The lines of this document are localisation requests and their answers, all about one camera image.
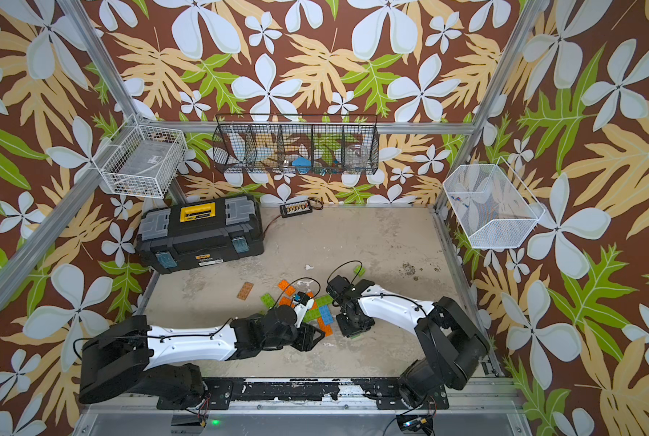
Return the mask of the long orange lego plate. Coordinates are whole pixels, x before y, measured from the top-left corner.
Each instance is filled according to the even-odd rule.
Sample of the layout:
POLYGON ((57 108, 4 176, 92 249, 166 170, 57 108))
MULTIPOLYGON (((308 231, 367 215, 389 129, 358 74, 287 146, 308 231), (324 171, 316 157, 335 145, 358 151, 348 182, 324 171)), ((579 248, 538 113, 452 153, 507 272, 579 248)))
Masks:
MULTIPOLYGON (((308 292, 307 294, 310 295, 310 296, 314 299, 314 301, 315 301, 317 298, 319 298, 319 297, 315 298, 315 297, 314 297, 314 294, 313 294, 312 292, 308 292)), ((312 309, 315 309, 315 308, 318 308, 318 309, 319 309, 319 307, 320 307, 320 306, 318 306, 317 303, 315 302, 315 304, 314 304, 314 306, 313 306, 312 309)), ((321 321, 321 318, 318 318, 318 319, 313 320, 313 321, 311 321, 311 322, 317 322, 317 326, 318 326, 318 328, 319 328, 320 330, 324 331, 324 332, 326 333, 326 336, 330 336, 330 335, 333 334, 333 327, 332 327, 332 325, 333 325, 334 323, 332 323, 332 324, 330 324, 330 325, 325 325, 325 324, 323 324, 323 322, 321 321)))

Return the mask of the lime green lego plate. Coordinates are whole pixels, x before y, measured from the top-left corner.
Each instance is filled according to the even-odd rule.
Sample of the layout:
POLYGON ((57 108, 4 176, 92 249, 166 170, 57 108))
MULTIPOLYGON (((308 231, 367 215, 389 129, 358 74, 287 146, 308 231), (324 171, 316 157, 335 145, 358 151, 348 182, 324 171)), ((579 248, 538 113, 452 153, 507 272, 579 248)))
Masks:
POLYGON ((333 303, 333 298, 330 295, 325 295, 322 297, 319 297, 315 300, 318 306, 328 306, 331 303, 333 303))
POLYGON ((309 323, 313 320, 316 320, 321 317, 320 310, 318 308, 308 311, 303 319, 304 323, 309 323))
POLYGON ((272 309, 277 304, 271 294, 263 294, 260 297, 260 301, 266 307, 266 309, 272 309))

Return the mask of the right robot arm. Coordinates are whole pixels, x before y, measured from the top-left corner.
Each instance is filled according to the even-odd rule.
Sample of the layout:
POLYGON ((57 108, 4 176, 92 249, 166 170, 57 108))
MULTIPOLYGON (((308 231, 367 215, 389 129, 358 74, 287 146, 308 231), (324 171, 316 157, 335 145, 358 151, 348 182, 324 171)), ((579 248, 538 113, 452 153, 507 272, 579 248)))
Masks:
POLYGON ((371 281, 352 283, 340 275, 328 282, 326 290, 340 309, 335 319, 343 336, 357 337, 380 320, 419 341, 424 358, 397 379, 402 400, 412 408, 433 403, 447 410, 446 389, 463 390, 490 352, 484 335, 450 297, 437 302, 415 300, 371 281))

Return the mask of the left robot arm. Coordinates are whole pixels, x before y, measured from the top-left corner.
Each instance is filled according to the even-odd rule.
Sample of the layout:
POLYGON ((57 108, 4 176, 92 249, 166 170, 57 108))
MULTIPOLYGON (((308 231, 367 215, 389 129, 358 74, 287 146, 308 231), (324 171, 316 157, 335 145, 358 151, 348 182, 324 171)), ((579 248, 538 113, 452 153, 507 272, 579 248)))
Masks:
POLYGON ((171 329, 134 315, 82 346, 78 399, 95 404, 131 392, 156 396, 162 409, 188 409, 207 396, 199 361, 245 360, 286 347, 313 350, 326 334, 304 316, 280 305, 219 327, 171 329))

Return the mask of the blue lego plate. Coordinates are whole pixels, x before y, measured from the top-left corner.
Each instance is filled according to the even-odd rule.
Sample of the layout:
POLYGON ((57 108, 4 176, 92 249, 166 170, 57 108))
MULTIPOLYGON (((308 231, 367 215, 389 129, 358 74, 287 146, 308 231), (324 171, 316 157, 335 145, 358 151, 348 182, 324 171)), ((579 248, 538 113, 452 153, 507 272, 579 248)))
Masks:
POLYGON ((320 306, 319 307, 319 312, 320 312, 320 318, 323 324, 325 325, 330 325, 334 322, 333 315, 331 314, 331 311, 327 305, 320 306))

